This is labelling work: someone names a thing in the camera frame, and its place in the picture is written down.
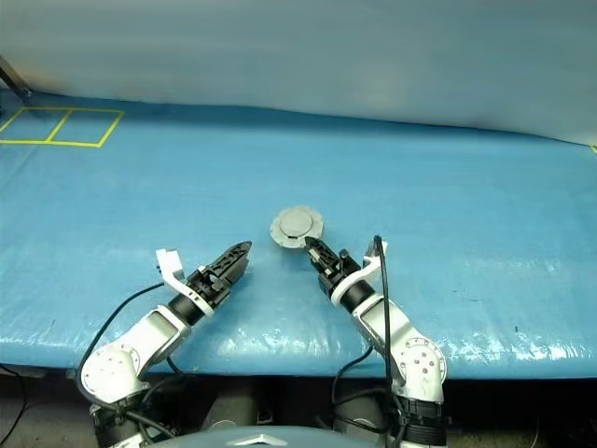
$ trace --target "white bracket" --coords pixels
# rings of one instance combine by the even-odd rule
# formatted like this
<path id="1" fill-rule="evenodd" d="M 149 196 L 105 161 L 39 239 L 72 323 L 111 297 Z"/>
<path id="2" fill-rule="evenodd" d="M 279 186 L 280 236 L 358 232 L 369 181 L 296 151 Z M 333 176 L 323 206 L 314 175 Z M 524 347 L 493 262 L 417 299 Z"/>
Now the white bracket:
<path id="1" fill-rule="evenodd" d="M 207 317 L 214 315 L 214 308 L 202 296 L 181 282 L 185 278 L 185 273 L 178 252 L 176 250 L 160 249 L 156 251 L 156 257 L 158 257 L 158 264 L 164 283 L 176 292 L 191 299 Z"/>

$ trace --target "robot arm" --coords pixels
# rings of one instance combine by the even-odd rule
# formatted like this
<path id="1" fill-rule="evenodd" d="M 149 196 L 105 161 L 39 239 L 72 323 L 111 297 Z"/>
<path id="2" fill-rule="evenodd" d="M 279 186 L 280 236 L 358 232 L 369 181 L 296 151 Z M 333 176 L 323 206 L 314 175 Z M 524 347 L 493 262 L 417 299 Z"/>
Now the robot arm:
<path id="1" fill-rule="evenodd" d="M 336 306 L 342 305 L 351 313 L 361 334 L 383 355 L 383 295 L 369 283 L 379 274 L 380 254 L 372 245 L 361 268 L 346 250 L 336 255 L 321 240 L 310 237 L 305 240 L 312 266 L 319 272 L 321 289 Z M 401 446 L 445 446 L 446 428 L 441 408 L 446 360 L 439 348 L 413 327 L 392 301 L 389 312 L 392 391 L 406 422 Z"/>
<path id="2" fill-rule="evenodd" d="M 138 405 L 141 392 L 149 388 L 142 381 L 146 370 L 169 356 L 200 319 L 214 314 L 243 275 L 250 247 L 245 242 L 229 248 L 211 265 L 200 266 L 186 283 L 176 251 L 157 251 L 164 283 L 178 294 L 85 360 L 79 373 L 85 395 L 95 403 L 117 404 L 121 409 Z M 118 418 L 113 410 L 92 406 L 91 414 L 102 448 L 132 448 L 144 442 L 138 426 Z"/>

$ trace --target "white wall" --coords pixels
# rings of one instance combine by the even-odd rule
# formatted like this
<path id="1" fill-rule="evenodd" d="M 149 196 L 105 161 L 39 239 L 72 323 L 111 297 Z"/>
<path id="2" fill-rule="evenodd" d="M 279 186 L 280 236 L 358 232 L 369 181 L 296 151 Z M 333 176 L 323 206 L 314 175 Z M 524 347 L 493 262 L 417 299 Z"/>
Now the white wall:
<path id="1" fill-rule="evenodd" d="M 36 89 L 597 143 L 595 0 L 0 0 Z"/>

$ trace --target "blue table surface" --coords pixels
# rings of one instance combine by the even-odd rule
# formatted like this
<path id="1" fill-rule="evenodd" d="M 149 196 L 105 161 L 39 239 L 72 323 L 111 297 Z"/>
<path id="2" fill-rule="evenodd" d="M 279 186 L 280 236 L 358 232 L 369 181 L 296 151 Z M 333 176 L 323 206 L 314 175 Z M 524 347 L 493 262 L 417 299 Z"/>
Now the blue table surface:
<path id="1" fill-rule="evenodd" d="M 19 105 L 0 94 L 2 123 Z M 333 375 L 366 344 L 304 253 L 269 235 L 280 210 L 307 204 L 337 250 L 360 258 L 375 233 L 387 239 L 390 294 L 442 348 L 451 378 L 597 376 L 588 147 L 255 108 L 35 101 L 125 115 L 102 147 L 0 144 L 0 362 L 74 367 L 111 311 L 160 280 L 156 249 L 177 248 L 191 273 L 251 240 L 246 275 L 174 360 Z M 0 139 L 45 138 L 57 119 L 25 112 Z M 97 141 L 105 126 L 73 114 L 61 139 Z M 172 295 L 137 299 L 106 336 Z M 382 360 L 354 374 L 381 375 Z"/>

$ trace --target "yellow square marking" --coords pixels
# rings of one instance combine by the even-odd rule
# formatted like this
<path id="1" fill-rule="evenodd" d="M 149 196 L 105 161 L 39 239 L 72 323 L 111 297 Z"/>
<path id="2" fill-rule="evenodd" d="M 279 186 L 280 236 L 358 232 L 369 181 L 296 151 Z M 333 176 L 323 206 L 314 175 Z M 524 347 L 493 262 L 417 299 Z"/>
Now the yellow square marking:
<path id="1" fill-rule="evenodd" d="M 118 122 L 124 116 L 124 111 L 118 109 L 100 109 L 100 108 L 91 108 L 91 107 L 59 107 L 59 106 L 24 106 L 21 107 L 15 115 L 10 117 L 6 123 L 0 126 L 0 133 L 4 131 L 10 123 L 12 123 L 15 119 L 19 117 L 26 110 L 61 110 L 64 111 L 64 116 L 58 122 L 56 126 L 54 126 L 49 133 L 48 137 L 45 140 L 11 140 L 11 139 L 0 139 L 0 144 L 6 145 L 55 145 L 55 146 L 62 146 L 62 147 L 102 147 L 105 141 L 108 139 L 110 134 L 116 129 L 118 126 Z M 102 135 L 102 138 L 98 142 L 77 142 L 77 141 L 59 141 L 54 140 L 53 138 L 56 136 L 58 131 L 64 126 L 64 123 L 69 119 L 69 117 L 73 114 L 73 112 L 102 112 L 108 114 L 115 114 L 115 118 L 108 127 L 107 131 Z"/>

